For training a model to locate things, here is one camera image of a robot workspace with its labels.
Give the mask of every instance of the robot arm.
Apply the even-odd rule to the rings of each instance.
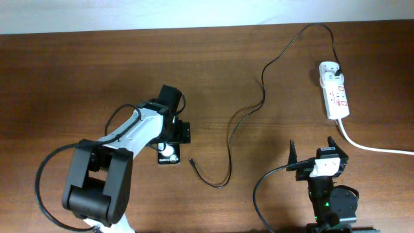
[[[74,151],[62,204],[90,226],[104,233],[135,232],[125,210],[129,201],[133,159],[147,144],[159,143],[158,157],[179,156],[179,144],[190,142],[190,124],[176,114],[181,92],[164,85],[157,99],[144,102],[118,129],[99,141],[108,141],[130,127],[118,140],[100,146],[79,146]],[[80,145],[88,140],[81,140]],[[106,181],[89,177],[107,170]]]
[[[348,155],[328,138],[327,148],[316,151],[316,157],[295,165],[297,155],[290,141],[289,168],[296,171],[297,181],[307,181],[309,199],[312,202],[316,224],[308,224],[307,232],[352,233],[351,224],[356,222],[359,193],[344,185],[334,186],[332,178],[339,177],[347,165]]]

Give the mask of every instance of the wire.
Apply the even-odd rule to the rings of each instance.
[[[243,123],[243,121],[244,120],[246,120],[251,114],[253,114],[253,113],[255,113],[256,111],[259,111],[262,107],[263,107],[263,104],[265,104],[265,100],[266,100],[266,89],[265,89],[265,81],[264,81],[264,75],[265,75],[265,71],[266,71],[266,68],[269,66],[269,65],[271,65],[272,63],[274,63],[275,61],[277,61],[280,57],[282,57],[282,55],[286,52],[286,50],[292,45],[292,43],[302,34],[302,32],[303,31],[305,31],[307,28],[309,28],[309,27],[311,27],[311,26],[314,26],[314,25],[319,25],[319,26],[321,26],[321,27],[323,27],[323,28],[325,28],[326,30],[328,30],[328,32],[331,34],[331,40],[332,40],[332,51],[333,51],[333,53],[334,53],[334,56],[335,56],[335,60],[336,60],[336,62],[338,63],[338,65],[340,66],[340,62],[339,62],[339,59],[338,59],[338,57],[337,57],[337,55],[336,55],[336,52],[335,52],[335,42],[334,42],[334,34],[332,33],[332,31],[331,31],[331,29],[327,26],[327,25],[325,25],[325,24],[323,24],[323,23],[311,23],[311,24],[308,24],[308,25],[306,25],[305,27],[303,27],[303,29],[302,30],[300,30],[300,32],[298,32],[297,34],[296,34],[296,36],[292,39],[292,41],[290,41],[289,42],[289,44],[285,47],[285,49],[283,49],[283,51],[279,54],[279,56],[277,56],[276,58],[274,58],[272,61],[270,61],[269,63],[267,63],[266,65],[265,65],[265,67],[263,68],[263,70],[262,70],[262,72],[261,72],[261,87],[262,87],[262,93],[263,93],[263,97],[262,97],[262,99],[261,99],[261,101],[260,101],[260,103],[258,103],[259,104],[259,106],[257,107],[257,108],[255,108],[253,111],[251,111],[251,112],[249,112],[248,114],[246,114],[245,115],[245,117],[243,117],[240,121],[239,121],[239,123],[236,125],[236,127],[234,128],[234,130],[233,130],[233,133],[232,133],[232,136],[230,137],[230,140],[228,141],[228,145],[227,145],[227,151],[228,151],[228,177],[227,177],[227,180],[224,182],[224,184],[222,184],[222,185],[214,185],[214,184],[212,184],[212,183],[209,183],[209,182],[207,182],[204,178],[202,178],[202,176],[201,176],[201,174],[200,174],[200,172],[198,171],[198,169],[197,169],[197,167],[196,167],[196,165],[195,165],[195,162],[194,162],[194,160],[193,159],[191,159],[190,158],[190,164],[194,167],[194,169],[195,169],[195,172],[197,173],[197,175],[200,177],[200,179],[201,179],[201,181],[202,182],[204,182],[205,184],[207,184],[208,186],[211,186],[211,187],[213,187],[213,188],[223,188],[223,187],[225,187],[228,183],[229,183],[229,181],[230,181],[230,178],[231,178],[231,176],[232,176],[232,141],[233,141],[233,138],[234,138],[234,135],[235,135],[235,132],[239,129],[239,126]]]
[[[254,205],[254,208],[256,209],[256,212],[257,212],[257,214],[258,214],[258,216],[259,216],[259,218],[260,218],[260,220],[263,222],[263,224],[266,226],[266,228],[267,228],[267,230],[268,231],[270,231],[271,233],[274,233],[274,230],[272,229],[272,227],[270,227],[270,225],[266,222],[266,220],[265,220],[265,218],[261,215],[261,213],[260,213],[260,210],[259,210],[259,208],[257,207],[257,203],[256,203],[256,191],[257,191],[257,187],[259,187],[259,184],[266,178],[266,177],[268,177],[269,175],[271,175],[271,174],[273,174],[273,173],[275,173],[275,172],[278,172],[278,171],[280,171],[280,170],[283,170],[283,169],[285,169],[285,168],[289,168],[289,167],[291,167],[291,166],[296,166],[296,165],[299,165],[299,164],[303,164],[303,163],[306,163],[306,162],[308,162],[308,160],[306,160],[306,161],[301,161],[301,162],[296,162],[296,163],[294,163],[294,164],[289,164],[289,165],[284,165],[284,166],[281,166],[281,167],[279,167],[279,168],[276,168],[276,169],[273,169],[272,171],[270,171],[270,172],[268,172],[268,173],[266,173],[264,176],[262,176],[261,178],[260,178],[260,180],[256,183],[256,185],[254,186],[254,189],[253,189],[253,205]]]
[[[167,142],[163,142],[163,144],[164,144],[164,149],[162,149],[162,150],[160,150],[159,147],[156,147],[156,146],[154,146],[150,143],[147,144],[147,147],[151,148],[152,150],[156,150],[157,152],[163,152],[167,148]]]
[[[178,116],[181,112],[183,112],[187,106],[186,96],[184,96],[184,94],[181,93],[181,97],[182,97],[182,108],[175,113],[176,116]]]
[[[134,107],[135,110],[138,111],[138,117],[134,120],[134,122],[132,122],[128,127],[126,127],[120,134],[115,135],[115,137],[113,139],[109,139],[109,140],[101,141],[101,142],[99,142],[99,141],[97,141],[97,142],[83,142],[83,143],[78,142],[78,143],[72,143],[72,144],[68,144],[68,145],[65,145],[65,146],[61,146],[58,149],[54,150],[49,155],[47,155],[46,158],[41,162],[41,164],[39,166],[39,169],[38,169],[38,172],[36,173],[36,179],[35,179],[35,182],[34,182],[34,194],[36,196],[36,201],[38,202],[39,208],[42,211],[42,213],[49,220],[51,220],[54,224],[56,224],[57,226],[59,226],[61,228],[64,228],[66,230],[74,231],[74,232],[87,232],[87,231],[90,231],[90,230],[97,230],[97,226],[89,227],[89,228],[76,228],[76,227],[68,226],[65,223],[62,223],[59,220],[57,220],[46,209],[45,205],[43,204],[43,201],[41,200],[41,196],[40,196],[40,178],[41,178],[41,174],[43,172],[43,169],[45,168],[48,161],[51,160],[51,158],[53,158],[55,155],[57,155],[58,153],[60,153],[62,151],[65,151],[65,150],[71,149],[71,148],[78,148],[78,147],[82,147],[82,146],[102,146],[104,144],[112,143],[112,142],[118,140],[119,138],[121,138],[123,135],[125,135],[141,119],[141,111],[139,110],[139,108],[137,106],[132,105],[132,104],[128,104],[128,105]],[[121,108],[122,108],[122,106],[119,107],[115,112],[117,113],[117,111],[119,111]]]
[[[118,107],[118,108],[114,111],[114,113],[112,113],[111,117],[109,117],[108,121],[106,122],[106,125],[105,125],[105,132],[104,132],[105,136],[106,136],[106,135],[108,135],[108,127],[109,127],[109,124],[111,123],[112,119],[115,117],[115,115],[116,115],[119,111],[121,111],[121,109],[123,109],[123,108],[125,108],[125,107],[133,107],[135,110],[137,110],[137,111],[139,112],[139,116],[138,116],[138,117],[139,117],[139,119],[141,119],[141,111],[139,110],[139,108],[138,108],[137,106],[135,106],[135,105],[133,105],[133,104],[123,104],[123,105],[121,105],[120,107]]]
[[[399,153],[399,154],[405,154],[405,155],[414,155],[414,152],[412,152],[412,151],[387,150],[387,149],[378,149],[378,148],[370,148],[370,147],[367,147],[367,146],[361,146],[361,145],[355,143],[354,141],[352,141],[348,137],[348,134],[345,132],[345,128],[343,127],[342,120],[341,119],[338,119],[337,121],[338,121],[339,127],[341,129],[342,135],[345,137],[345,139],[349,143],[351,143],[353,146],[356,146],[357,148],[360,148],[360,149],[363,149],[363,150],[369,150],[369,151],[376,151],[376,152]]]
[[[358,201],[360,199],[360,192],[358,192],[354,188],[351,188],[351,187],[348,187],[348,186],[345,186],[345,185],[337,185],[337,186],[335,186],[335,188],[343,188],[343,189],[346,189],[348,191],[351,191],[352,193],[355,194],[356,201]]]

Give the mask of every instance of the cable connector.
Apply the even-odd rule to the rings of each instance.
[[[190,162],[190,164],[193,166],[193,168],[194,168],[194,169],[196,169],[196,167],[195,167],[195,162],[194,162],[194,160],[193,160],[192,158],[190,158],[190,159],[188,160],[188,162]]]
[[[341,73],[342,73],[342,69],[341,69],[341,66],[339,66],[339,69],[336,70],[336,72],[335,72],[335,76],[339,76],[339,75],[341,75]]]
[[[102,231],[100,230],[101,228],[100,228],[100,226],[99,225],[96,225],[93,229],[92,229],[92,232],[94,232],[94,233],[102,233]]]

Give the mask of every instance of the wood grain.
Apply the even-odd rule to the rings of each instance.
[[[224,179],[229,130],[247,113],[244,108],[260,101],[263,66],[303,26],[0,36],[1,232],[62,232],[34,198],[40,162],[58,146],[100,138],[116,107],[156,97],[162,84],[185,93],[181,119],[191,122],[192,142],[182,146],[177,166],[158,166],[149,149],[135,159],[127,216],[137,231],[261,230],[252,204],[257,180],[287,162],[290,139],[299,159],[307,159],[331,135],[351,158],[336,181],[361,193],[356,226],[411,232],[414,157],[354,148],[327,119],[317,68],[334,58],[329,35],[319,27],[267,69],[267,101],[237,132],[230,184],[206,186],[187,162],[194,158],[211,181]],[[349,136],[366,146],[414,150],[414,21],[329,26],[345,75]],[[112,128],[128,114],[116,117]],[[60,203],[72,153],[50,161],[41,194],[56,217],[86,227]],[[295,182],[293,173],[270,177],[257,199],[274,228],[314,221],[307,184]]]

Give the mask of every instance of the white power strip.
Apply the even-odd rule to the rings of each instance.
[[[412,151],[386,150],[361,146],[348,137],[341,119],[349,115],[349,107],[347,96],[345,95],[345,87],[343,86],[344,77],[340,71],[337,72],[339,69],[339,64],[332,61],[324,61],[319,65],[320,83],[325,99],[327,116],[329,119],[335,120],[337,124],[339,124],[341,133],[345,139],[353,146],[364,150],[414,155],[414,152]]]
[[[343,74],[335,76],[337,70],[339,70],[339,65],[336,62],[325,61],[319,65],[326,113],[331,120],[338,120],[349,115],[348,100],[343,86]]]

